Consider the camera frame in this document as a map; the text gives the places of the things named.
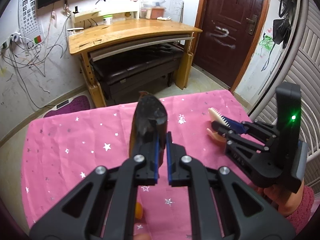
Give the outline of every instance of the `pink sleeve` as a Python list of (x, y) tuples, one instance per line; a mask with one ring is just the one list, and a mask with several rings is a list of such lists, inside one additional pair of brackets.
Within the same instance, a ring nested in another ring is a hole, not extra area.
[(287, 217), (287, 219), (294, 226), (297, 234), (308, 223), (311, 214), (311, 207), (313, 205), (314, 200), (315, 196), (312, 188), (304, 186), (303, 197), (300, 205), (292, 215)]

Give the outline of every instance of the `purple bath mat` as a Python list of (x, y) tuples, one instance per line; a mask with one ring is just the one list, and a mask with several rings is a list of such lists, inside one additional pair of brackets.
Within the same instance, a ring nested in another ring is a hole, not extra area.
[(49, 117), (49, 116), (58, 115), (58, 114), (68, 114), (68, 113), (78, 112), (82, 110), (89, 110), (90, 102), (86, 96), (82, 95), (74, 98), (71, 102), (68, 99), (62, 102), (61, 104), (58, 104), (56, 107), (57, 107), (57, 110), (52, 110), (47, 112), (44, 115), (44, 117)]

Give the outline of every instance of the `table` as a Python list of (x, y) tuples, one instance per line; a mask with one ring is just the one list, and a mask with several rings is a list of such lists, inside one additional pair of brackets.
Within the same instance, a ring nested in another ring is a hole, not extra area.
[[(166, 37), (173, 37), (174, 35), (186, 34), (192, 37), (193, 33), (202, 32), (198, 28), (183, 23), (146, 19), (119, 21), (110, 26), (99, 25), (83, 31), (84, 33), (69, 37), (69, 50), (72, 55), (81, 55), (82, 73), (96, 107), (106, 106), (106, 102), (101, 86), (96, 80), (94, 71), (90, 66), (89, 52), (116, 44), (125, 44), (130, 41), (141, 40), (142, 43), (145, 43), (145, 39), (147, 38), (162, 36), (166, 40)], [(184, 55), (176, 73), (176, 85), (180, 89), (186, 87), (191, 69), (193, 54), (189, 51), (190, 44), (191, 40), (186, 40)]]
[[(229, 91), (173, 96), (161, 102), (168, 112), (168, 131), (174, 143), (183, 145), (188, 155), (204, 165), (215, 169), (227, 165), (250, 182), (225, 156), (224, 146), (206, 134), (211, 124), (209, 107), (237, 121), (250, 120)], [(96, 166), (122, 164), (128, 157), (135, 107), (136, 103), (130, 103), (96, 108), (29, 124), (22, 154), (21, 192), (30, 227)], [(153, 240), (185, 240), (191, 234), (188, 190), (168, 185), (166, 157), (159, 174), (156, 186), (138, 189), (144, 219), (135, 224), (135, 231), (150, 232)]]

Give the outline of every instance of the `baseboard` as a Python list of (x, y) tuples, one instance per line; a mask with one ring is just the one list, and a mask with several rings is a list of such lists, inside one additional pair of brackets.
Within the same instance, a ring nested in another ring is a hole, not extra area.
[(237, 101), (243, 105), (246, 109), (249, 109), (251, 107), (250, 103), (247, 102), (244, 98), (241, 97), (241, 95), (238, 95), (237, 93), (234, 93), (233, 96), (237, 99)]
[[(72, 91), (62, 95), (61, 97), (55, 99), (54, 101), (48, 103), (48, 105), (58, 105), (62, 103), (63, 101), (67, 100), (68, 98), (71, 98), (87, 89), (86, 85), (82, 85), (76, 89), (73, 89)], [(28, 116), (25, 120), (23, 120), (21, 123), (19, 123), (15, 128), (13, 128), (4, 138), (0, 141), (0, 147), (4, 145), (12, 136), (14, 136), (18, 131), (20, 131), (23, 127), (28, 125), (31, 121), (37, 119), (41, 114), (44, 114), (48, 110), (50, 110), (52, 106), (47, 106), (45, 108), (39, 109), (38, 111), (34, 112), (32, 115)]]
[(205, 74), (207, 77), (211, 78), (214, 82), (216, 82), (217, 84), (219, 84), (220, 86), (222, 86), (223, 88), (225, 88), (226, 90), (230, 90), (230, 87), (228, 85), (226, 85), (225, 83), (223, 83), (220, 79), (216, 78), (214, 75), (210, 74), (208, 71), (204, 70), (203, 68), (199, 67), (196, 64), (192, 64), (192, 66), (201, 71), (203, 74)]

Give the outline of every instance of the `silver screw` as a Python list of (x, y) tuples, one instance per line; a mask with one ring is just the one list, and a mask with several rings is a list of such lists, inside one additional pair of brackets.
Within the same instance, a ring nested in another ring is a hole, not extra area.
[(133, 157), (133, 159), (135, 160), (135, 162), (137, 163), (142, 163), (144, 161), (144, 156), (141, 154), (137, 154), (135, 155), (135, 157)]
[(184, 155), (181, 157), (183, 163), (189, 163), (192, 161), (192, 158), (189, 155)]
[(226, 167), (226, 166), (223, 166), (223, 167), (221, 167), (221, 168), (219, 169), (219, 171), (220, 171), (220, 173), (221, 173), (222, 175), (227, 175), (227, 174), (229, 174), (230, 169), (229, 169), (228, 167)]
[(105, 167), (103, 167), (103, 166), (98, 166), (98, 167), (96, 167), (96, 173), (97, 173), (98, 175), (102, 175), (102, 174), (104, 174), (106, 171), (107, 171), (107, 169), (106, 169)]

